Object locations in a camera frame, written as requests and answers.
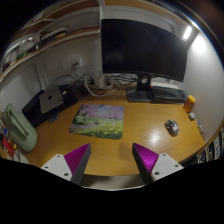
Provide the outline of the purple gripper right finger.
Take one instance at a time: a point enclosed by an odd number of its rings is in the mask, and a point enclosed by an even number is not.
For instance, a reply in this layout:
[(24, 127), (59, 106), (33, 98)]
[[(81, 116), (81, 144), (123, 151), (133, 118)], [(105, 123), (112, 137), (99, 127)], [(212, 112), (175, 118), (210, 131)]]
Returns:
[(182, 166), (167, 153), (157, 154), (137, 143), (132, 144), (132, 154), (144, 184), (149, 184), (182, 169)]

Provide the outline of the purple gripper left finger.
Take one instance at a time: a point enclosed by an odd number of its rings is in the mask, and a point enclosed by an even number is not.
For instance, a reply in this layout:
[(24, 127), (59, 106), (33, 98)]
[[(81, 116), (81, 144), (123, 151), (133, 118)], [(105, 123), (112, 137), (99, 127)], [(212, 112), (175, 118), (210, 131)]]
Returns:
[(90, 155), (91, 144), (88, 143), (66, 155), (56, 154), (42, 166), (42, 169), (79, 185)]

